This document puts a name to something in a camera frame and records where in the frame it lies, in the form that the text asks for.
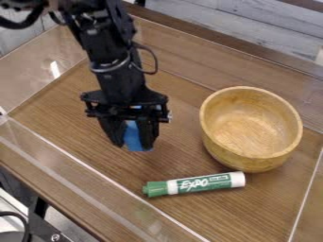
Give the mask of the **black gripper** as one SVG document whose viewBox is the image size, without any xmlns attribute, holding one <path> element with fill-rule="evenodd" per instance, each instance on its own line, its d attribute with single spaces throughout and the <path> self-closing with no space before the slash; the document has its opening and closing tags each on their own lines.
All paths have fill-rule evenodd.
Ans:
<svg viewBox="0 0 323 242">
<path fill-rule="evenodd" d="M 139 55 L 91 56 L 90 70 L 100 89 L 80 95 L 87 115 L 99 118 L 102 129 L 116 147 L 126 143 L 126 120 L 137 120 L 142 147 L 145 150 L 153 149 L 159 136 L 158 122 L 170 122 L 170 99 L 147 86 L 147 73 Z"/>
</svg>

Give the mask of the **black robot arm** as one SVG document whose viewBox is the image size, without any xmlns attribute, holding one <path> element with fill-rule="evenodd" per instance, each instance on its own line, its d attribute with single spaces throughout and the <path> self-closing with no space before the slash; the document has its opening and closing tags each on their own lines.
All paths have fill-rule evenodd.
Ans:
<svg viewBox="0 0 323 242">
<path fill-rule="evenodd" d="M 159 125 L 171 121 L 169 97 L 147 86 L 146 76 L 158 71 L 143 68 L 145 46 L 134 41 L 134 19 L 122 0 L 0 0 L 0 8 L 30 12 L 20 22 L 0 16 L 3 28 L 27 28 L 44 13 L 70 28 L 100 84 L 99 90 L 80 95 L 86 113 L 116 147 L 151 150 Z"/>
</svg>

